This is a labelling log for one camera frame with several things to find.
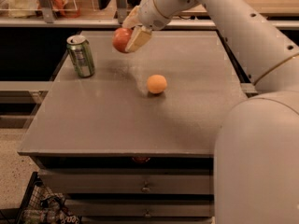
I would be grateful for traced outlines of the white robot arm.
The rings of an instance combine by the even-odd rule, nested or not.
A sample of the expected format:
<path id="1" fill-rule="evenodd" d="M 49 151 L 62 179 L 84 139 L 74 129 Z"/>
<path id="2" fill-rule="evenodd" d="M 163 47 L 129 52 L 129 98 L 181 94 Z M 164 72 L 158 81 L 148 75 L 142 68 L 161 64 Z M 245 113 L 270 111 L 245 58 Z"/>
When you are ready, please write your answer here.
<path id="1" fill-rule="evenodd" d="M 141 0 L 126 49 L 197 4 L 250 80 L 215 142 L 215 223 L 299 224 L 299 47 L 244 0 Z"/>

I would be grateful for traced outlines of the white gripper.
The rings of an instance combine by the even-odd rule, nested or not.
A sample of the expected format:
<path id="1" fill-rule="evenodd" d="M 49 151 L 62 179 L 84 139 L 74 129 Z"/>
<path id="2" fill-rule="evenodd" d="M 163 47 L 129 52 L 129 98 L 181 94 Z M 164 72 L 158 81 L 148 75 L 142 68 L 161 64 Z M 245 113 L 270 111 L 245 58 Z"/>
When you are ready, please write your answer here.
<path id="1" fill-rule="evenodd" d="M 151 39 L 151 30 L 162 30 L 169 22 L 170 19 L 159 11 L 154 0 L 141 0 L 139 6 L 135 6 L 122 23 L 123 28 L 131 29 L 136 26 L 125 51 L 137 51 Z"/>

